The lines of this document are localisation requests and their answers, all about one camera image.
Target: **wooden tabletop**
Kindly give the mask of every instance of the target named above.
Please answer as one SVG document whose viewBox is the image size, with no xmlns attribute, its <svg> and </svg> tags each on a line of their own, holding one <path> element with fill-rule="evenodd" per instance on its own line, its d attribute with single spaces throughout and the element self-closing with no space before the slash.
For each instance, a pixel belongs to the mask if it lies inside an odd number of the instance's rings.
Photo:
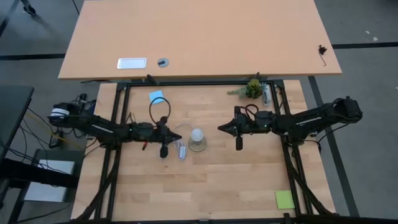
<svg viewBox="0 0 398 224">
<path fill-rule="evenodd" d="M 236 151 L 234 138 L 217 130 L 217 126 L 232 120 L 236 105 L 255 103 L 260 110 L 274 110 L 273 106 L 262 105 L 260 99 L 240 100 L 226 94 L 237 88 L 236 85 L 131 88 L 128 111 L 137 122 L 150 122 L 149 93 L 162 90 L 172 107 L 167 126 L 173 129 L 178 124 L 190 123 L 201 128 L 208 145 L 202 152 L 188 150 L 186 159 L 179 161 L 173 144 L 169 145 L 169 156 L 161 159 L 160 144 L 148 144 L 142 151 L 142 143 L 124 143 L 113 220 L 279 218 L 285 212 L 294 216 L 293 210 L 279 210 L 275 201 L 276 190 L 290 190 L 280 137 L 272 133 L 245 135 L 243 150 Z M 292 113 L 307 109 L 299 81 L 285 81 L 285 89 Z M 111 118 L 115 91 L 116 84 L 100 86 L 96 114 Z M 155 120 L 167 112 L 166 103 L 152 107 Z M 174 131 L 187 144 L 191 127 L 183 125 Z M 300 152 L 308 186 L 333 211 L 317 145 L 306 142 L 300 146 Z M 79 216 L 93 199 L 103 158 L 104 149 L 97 149 L 85 158 L 72 218 Z M 301 193 L 299 197 L 304 209 Z M 103 211 L 108 193 L 104 198 Z"/>
<path fill-rule="evenodd" d="M 319 45 L 328 50 L 318 54 Z M 146 58 L 119 70 L 119 58 Z M 167 58 L 169 66 L 157 61 Z M 85 1 L 59 78 L 339 75 L 313 0 Z"/>
</svg>

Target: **small succulent plant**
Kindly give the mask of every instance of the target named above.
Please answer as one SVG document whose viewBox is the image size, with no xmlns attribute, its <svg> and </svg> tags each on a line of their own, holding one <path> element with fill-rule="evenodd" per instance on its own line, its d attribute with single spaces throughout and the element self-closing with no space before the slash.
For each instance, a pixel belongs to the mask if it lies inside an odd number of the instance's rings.
<svg viewBox="0 0 398 224">
<path fill-rule="evenodd" d="M 238 95 L 239 98 L 244 98 L 244 96 L 247 96 L 249 98 L 257 99 L 262 95 L 262 90 L 265 88 L 265 86 L 266 84 L 260 83 L 257 78 L 252 78 L 246 86 L 238 90 L 229 91 L 227 94 Z"/>
</svg>

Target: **white light bulb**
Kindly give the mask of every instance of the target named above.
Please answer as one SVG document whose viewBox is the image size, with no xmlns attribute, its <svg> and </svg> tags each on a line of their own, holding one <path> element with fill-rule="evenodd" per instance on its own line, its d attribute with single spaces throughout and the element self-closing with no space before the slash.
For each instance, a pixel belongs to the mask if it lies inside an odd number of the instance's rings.
<svg viewBox="0 0 398 224">
<path fill-rule="evenodd" d="M 191 138 L 196 142 L 201 141 L 203 139 L 203 136 L 203 131 L 200 128 L 195 128 L 191 132 Z"/>
</svg>

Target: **yellow sticky note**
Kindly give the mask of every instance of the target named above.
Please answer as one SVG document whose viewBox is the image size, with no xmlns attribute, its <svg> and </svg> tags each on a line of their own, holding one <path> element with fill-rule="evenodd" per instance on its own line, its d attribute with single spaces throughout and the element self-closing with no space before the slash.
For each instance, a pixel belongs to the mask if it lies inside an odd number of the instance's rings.
<svg viewBox="0 0 398 224">
<path fill-rule="evenodd" d="M 289 190 L 278 190 L 275 191 L 276 203 L 278 209 L 290 209 L 294 208 L 292 192 Z"/>
</svg>

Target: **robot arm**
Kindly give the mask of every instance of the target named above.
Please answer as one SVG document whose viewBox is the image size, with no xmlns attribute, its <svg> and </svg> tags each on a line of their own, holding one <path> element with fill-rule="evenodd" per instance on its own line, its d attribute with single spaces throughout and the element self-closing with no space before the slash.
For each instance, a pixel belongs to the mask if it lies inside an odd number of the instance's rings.
<svg viewBox="0 0 398 224">
<path fill-rule="evenodd" d="M 131 141 L 159 142 L 162 144 L 160 149 L 162 158 L 167 157 L 167 145 L 181 139 L 181 136 L 166 127 L 167 117 L 162 117 L 156 126 L 145 122 L 116 124 L 100 116 L 92 115 L 87 110 L 79 110 L 77 105 L 59 103 L 53 106 L 48 118 L 56 127 L 79 129 L 83 133 L 96 137 L 101 144 L 110 146 Z"/>
<path fill-rule="evenodd" d="M 277 115 L 271 111 L 251 112 L 246 107 L 235 106 L 234 119 L 228 124 L 218 127 L 220 131 L 236 136 L 236 150 L 243 148 L 242 134 L 268 133 L 288 135 L 290 142 L 302 144 L 303 140 L 313 132 L 319 133 L 336 123 L 356 123 L 362 118 L 362 111 L 355 100 L 347 97 L 338 98 L 332 103 L 325 103 L 311 110 L 297 114 Z"/>
</svg>

